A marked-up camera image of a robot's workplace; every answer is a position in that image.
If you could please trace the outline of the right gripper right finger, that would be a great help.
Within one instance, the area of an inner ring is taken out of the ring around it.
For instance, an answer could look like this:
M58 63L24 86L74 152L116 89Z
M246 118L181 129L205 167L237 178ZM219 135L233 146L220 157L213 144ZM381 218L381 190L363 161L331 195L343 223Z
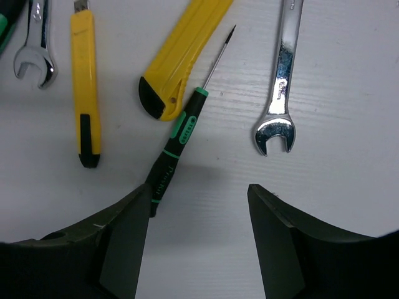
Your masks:
M248 204L266 298L398 298L398 232L324 222L259 184Z

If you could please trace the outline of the wide yellow utility knife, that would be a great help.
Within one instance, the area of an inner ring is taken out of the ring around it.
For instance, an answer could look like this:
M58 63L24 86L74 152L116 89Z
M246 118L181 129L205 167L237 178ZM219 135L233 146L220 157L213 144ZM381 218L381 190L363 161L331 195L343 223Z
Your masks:
M183 108L191 70L232 0L190 1L138 84L140 103L156 120L172 121Z

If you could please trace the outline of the green black screwdriver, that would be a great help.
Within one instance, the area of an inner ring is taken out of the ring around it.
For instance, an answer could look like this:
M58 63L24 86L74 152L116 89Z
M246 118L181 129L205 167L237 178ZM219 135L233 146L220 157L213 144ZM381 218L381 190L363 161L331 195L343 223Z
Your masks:
M3 43L4 43L5 36L6 36L7 26L8 26L7 17L4 16L3 14L1 14L1 17L0 17L0 45L1 45L1 52L2 52L2 49L3 49Z
M222 58L235 29L236 28L233 27L230 30L215 62L212 65L211 70L207 75L206 80L204 81L204 84L194 89L190 99L176 121L166 145L148 173L145 183L151 187L152 192L152 199L150 203L151 218L156 216L156 211L166 192L166 189L171 183L177 164L180 160L180 156L192 133L194 132L199 115L209 95L206 87L208 86L209 81L211 80L211 77L219 64L220 59Z

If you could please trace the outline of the large silver wrench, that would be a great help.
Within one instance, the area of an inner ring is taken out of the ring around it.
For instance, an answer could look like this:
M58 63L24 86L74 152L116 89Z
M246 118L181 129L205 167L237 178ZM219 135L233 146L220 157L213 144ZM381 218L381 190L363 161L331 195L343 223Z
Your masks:
M282 138L288 153L291 152L296 139L296 128L289 114L289 94L303 4L302 0L282 2L266 109L254 127L255 144L264 156L267 156L267 142L270 139Z

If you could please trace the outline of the slim yellow utility knife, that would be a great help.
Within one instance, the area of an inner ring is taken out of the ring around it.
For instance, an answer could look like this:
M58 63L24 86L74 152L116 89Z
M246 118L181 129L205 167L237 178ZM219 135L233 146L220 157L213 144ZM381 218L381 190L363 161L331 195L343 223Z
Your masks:
M70 44L78 156L83 167L93 169L100 161L102 130L97 100L94 14L88 1L74 1Z

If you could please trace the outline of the small silver wrench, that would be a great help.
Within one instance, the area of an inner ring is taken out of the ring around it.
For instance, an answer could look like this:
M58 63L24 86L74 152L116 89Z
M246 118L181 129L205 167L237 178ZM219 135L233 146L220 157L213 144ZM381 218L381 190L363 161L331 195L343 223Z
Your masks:
M46 89L55 80L58 69L50 50L50 14L52 1L37 0L28 2L27 35L22 47L14 56L14 74L22 79L29 66L40 71L37 87Z

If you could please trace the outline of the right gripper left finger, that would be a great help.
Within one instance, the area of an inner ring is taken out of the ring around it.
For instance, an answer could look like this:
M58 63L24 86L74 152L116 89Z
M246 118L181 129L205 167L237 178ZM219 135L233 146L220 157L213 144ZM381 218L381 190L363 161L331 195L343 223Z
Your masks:
M1 298L135 298L149 216L142 184L39 240L1 243Z

